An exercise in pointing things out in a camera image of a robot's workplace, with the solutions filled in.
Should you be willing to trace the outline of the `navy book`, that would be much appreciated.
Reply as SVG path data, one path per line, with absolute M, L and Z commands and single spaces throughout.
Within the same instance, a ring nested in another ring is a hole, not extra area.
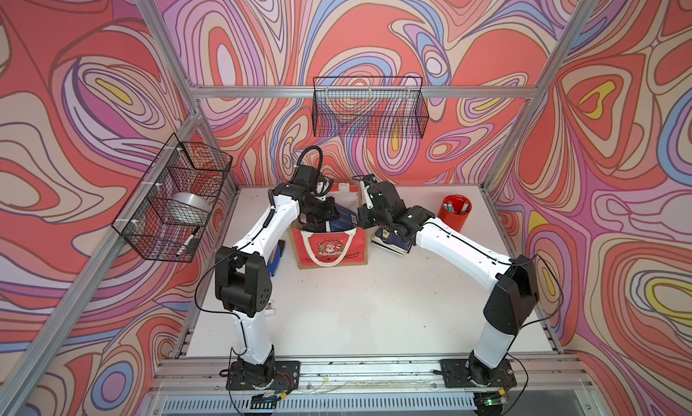
M 378 228 L 371 238 L 371 242 L 396 255 L 405 256 L 407 255 L 413 246 L 410 241 L 405 241 L 401 236 L 394 234 L 394 232 L 389 232 L 383 228 Z
M 347 232 L 357 228 L 358 216 L 352 210 L 338 203 L 334 206 L 335 215 L 324 225 L 327 232 Z

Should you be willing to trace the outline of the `red beige canvas tote bag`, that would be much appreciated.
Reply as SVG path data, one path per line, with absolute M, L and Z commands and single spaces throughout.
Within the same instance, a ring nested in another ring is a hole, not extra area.
M 361 205 L 357 184 L 341 183 L 333 187 L 329 196 L 335 203 L 357 213 Z M 302 223 L 291 224 L 288 235 L 297 261 L 297 268 L 356 267 L 368 264 L 368 233 L 358 226 L 347 232 L 308 232 Z

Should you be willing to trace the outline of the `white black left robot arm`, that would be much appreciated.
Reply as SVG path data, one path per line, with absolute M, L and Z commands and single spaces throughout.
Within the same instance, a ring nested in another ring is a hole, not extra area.
M 277 376 L 275 349 L 264 310 L 270 302 L 269 258 L 281 236 L 300 216 L 309 223 L 339 217 L 329 193 L 333 180 L 315 167 L 300 165 L 288 182 L 268 191 L 269 204 L 250 231 L 232 247 L 216 252 L 214 295 L 234 318 L 240 347 L 232 351 L 231 374 L 253 388 L 270 386 Z

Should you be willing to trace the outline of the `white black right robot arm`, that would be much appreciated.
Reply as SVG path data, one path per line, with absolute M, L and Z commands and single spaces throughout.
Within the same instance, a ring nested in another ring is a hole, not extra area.
M 526 256 L 501 255 L 456 232 L 425 207 L 406 206 L 390 182 L 373 175 L 355 179 L 365 199 L 358 209 L 360 227 L 376 227 L 384 236 L 440 256 L 488 292 L 486 323 L 466 369 L 470 383 L 490 385 L 539 302 L 535 262 Z

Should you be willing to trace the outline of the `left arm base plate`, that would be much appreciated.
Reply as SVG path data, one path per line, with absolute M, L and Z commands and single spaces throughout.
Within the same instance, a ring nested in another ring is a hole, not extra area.
M 289 392 L 299 387 L 300 371 L 298 360 L 269 360 L 264 365 L 253 365 L 238 359 L 227 371 L 225 387 L 229 391 Z

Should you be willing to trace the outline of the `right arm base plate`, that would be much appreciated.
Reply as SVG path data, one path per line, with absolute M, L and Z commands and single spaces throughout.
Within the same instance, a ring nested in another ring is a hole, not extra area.
M 509 390 L 517 386 L 514 371 L 504 358 L 498 367 L 488 368 L 477 360 L 446 358 L 440 360 L 440 374 L 447 388 L 495 388 Z

